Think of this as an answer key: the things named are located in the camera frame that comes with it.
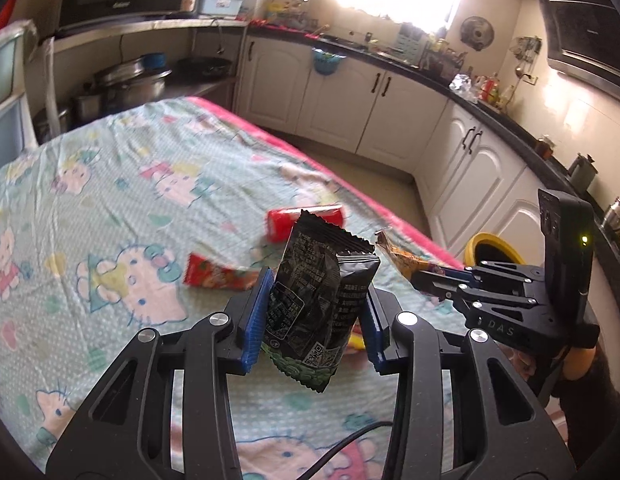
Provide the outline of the person's right hand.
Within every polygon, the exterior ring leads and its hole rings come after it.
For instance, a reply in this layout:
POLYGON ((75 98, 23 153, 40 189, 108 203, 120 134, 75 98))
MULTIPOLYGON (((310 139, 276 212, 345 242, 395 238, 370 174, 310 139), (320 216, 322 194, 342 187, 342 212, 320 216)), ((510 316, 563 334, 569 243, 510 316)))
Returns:
POLYGON ((535 375, 536 362, 533 356, 528 356, 526 353, 514 349, 507 349, 505 353, 508 361, 511 362, 525 382, 535 375))

